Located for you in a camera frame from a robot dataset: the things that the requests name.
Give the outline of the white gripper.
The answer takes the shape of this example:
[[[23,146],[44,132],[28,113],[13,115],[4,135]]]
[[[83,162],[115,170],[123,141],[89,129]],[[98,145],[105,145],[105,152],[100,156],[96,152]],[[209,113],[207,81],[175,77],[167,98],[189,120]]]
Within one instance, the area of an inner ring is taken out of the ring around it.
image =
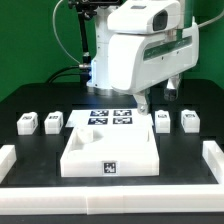
[[[150,102],[145,89],[169,78],[164,99],[176,100],[182,81],[177,74],[194,67],[198,54],[199,30],[195,22],[182,31],[181,40],[172,42],[165,41],[164,33],[115,34],[108,47],[109,82],[118,92],[134,94],[138,113],[147,115]]]

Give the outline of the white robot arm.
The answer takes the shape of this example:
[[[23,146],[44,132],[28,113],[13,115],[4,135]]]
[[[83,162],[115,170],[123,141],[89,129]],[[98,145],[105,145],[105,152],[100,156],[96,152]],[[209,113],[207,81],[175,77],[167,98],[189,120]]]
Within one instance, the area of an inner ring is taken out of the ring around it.
[[[181,74],[199,54],[193,0],[126,0],[97,10],[97,54],[87,86],[102,94],[132,95],[149,113],[150,88],[167,83],[164,98],[178,97]]]

